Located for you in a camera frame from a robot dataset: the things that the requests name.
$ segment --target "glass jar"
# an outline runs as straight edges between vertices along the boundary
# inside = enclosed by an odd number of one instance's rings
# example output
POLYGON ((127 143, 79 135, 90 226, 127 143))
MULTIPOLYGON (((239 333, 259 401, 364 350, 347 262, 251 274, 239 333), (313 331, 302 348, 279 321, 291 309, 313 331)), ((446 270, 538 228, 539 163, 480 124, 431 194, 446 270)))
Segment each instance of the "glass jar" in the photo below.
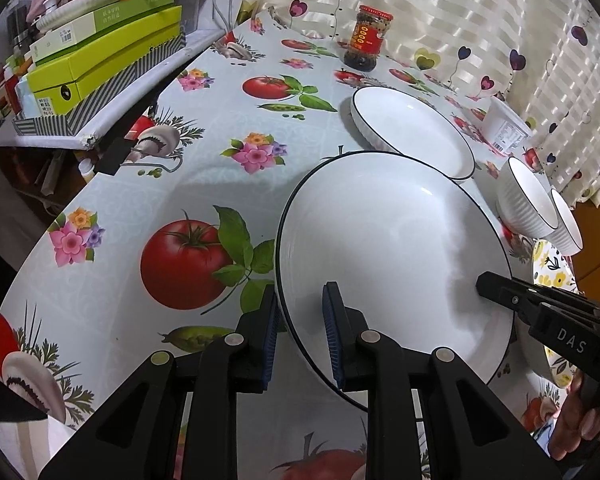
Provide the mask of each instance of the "glass jar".
POLYGON ((344 63, 360 72, 371 72, 376 67, 382 40, 393 18, 388 12, 360 6, 356 28, 344 55, 344 63))

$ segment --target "yellow floral plate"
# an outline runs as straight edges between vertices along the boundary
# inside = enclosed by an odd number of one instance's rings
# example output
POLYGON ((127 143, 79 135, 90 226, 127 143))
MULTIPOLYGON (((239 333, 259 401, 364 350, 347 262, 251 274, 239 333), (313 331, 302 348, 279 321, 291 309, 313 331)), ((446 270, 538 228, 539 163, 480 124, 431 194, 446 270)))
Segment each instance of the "yellow floral plate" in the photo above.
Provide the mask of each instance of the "yellow floral plate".
MULTIPOLYGON (((573 272, 565 256, 560 254, 551 243, 538 240, 533 255, 534 283, 536 285, 563 288, 577 292, 573 272)), ((528 326, 516 318, 516 332, 522 344, 522 351, 532 370, 539 376, 551 381, 559 388, 571 384, 576 367, 564 357, 542 345, 528 334, 528 326)))

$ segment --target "ribbed white plate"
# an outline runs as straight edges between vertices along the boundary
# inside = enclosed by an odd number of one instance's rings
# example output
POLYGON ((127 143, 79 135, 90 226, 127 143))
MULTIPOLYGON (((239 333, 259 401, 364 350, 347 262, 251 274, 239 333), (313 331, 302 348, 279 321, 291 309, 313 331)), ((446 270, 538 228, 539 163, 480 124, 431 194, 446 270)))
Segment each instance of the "ribbed white plate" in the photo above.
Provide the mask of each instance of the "ribbed white plate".
POLYGON ((99 9, 106 5, 112 4, 118 0, 72 0, 56 10, 42 16, 36 22, 36 27, 40 32, 47 32, 55 28, 62 27, 71 20, 80 18, 87 12, 99 9))
MULTIPOLYGON (((276 239, 287 325, 334 389, 321 309, 329 281, 370 328, 421 352, 447 346, 489 381, 513 312, 478 296, 486 270, 511 276, 481 209, 453 180, 397 153, 348 153, 313 170, 287 202, 276 239)), ((342 395, 366 406, 366 392, 342 395)))
POLYGON ((376 150, 411 156, 454 180, 474 174, 474 153, 462 134, 415 97, 392 88, 360 88, 351 98, 351 115, 376 150))

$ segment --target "hand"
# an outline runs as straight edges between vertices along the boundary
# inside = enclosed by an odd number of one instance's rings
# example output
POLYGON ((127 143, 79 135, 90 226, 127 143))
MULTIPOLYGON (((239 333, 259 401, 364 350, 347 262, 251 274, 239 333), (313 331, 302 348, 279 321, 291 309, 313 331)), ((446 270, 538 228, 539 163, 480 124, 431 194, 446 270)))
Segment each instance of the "hand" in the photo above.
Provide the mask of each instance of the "hand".
POLYGON ((549 440, 549 455, 555 460, 562 460, 567 453, 575 451, 582 439, 593 440, 600 433, 600 407, 585 412, 580 400, 583 376, 580 370, 576 372, 549 440))

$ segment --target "barcode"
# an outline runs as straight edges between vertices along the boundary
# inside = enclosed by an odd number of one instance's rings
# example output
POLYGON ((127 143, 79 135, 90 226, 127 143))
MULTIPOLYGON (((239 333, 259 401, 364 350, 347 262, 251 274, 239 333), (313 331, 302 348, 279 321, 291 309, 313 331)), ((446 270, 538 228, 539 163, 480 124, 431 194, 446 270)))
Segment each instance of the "barcode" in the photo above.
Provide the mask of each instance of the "barcode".
POLYGON ((55 115, 54 106, 51 104, 51 99, 49 97, 39 97, 38 106, 40 107, 40 112, 43 117, 55 115))
POLYGON ((60 43, 67 43, 71 41, 72 34, 70 28, 64 28, 60 31, 60 43))

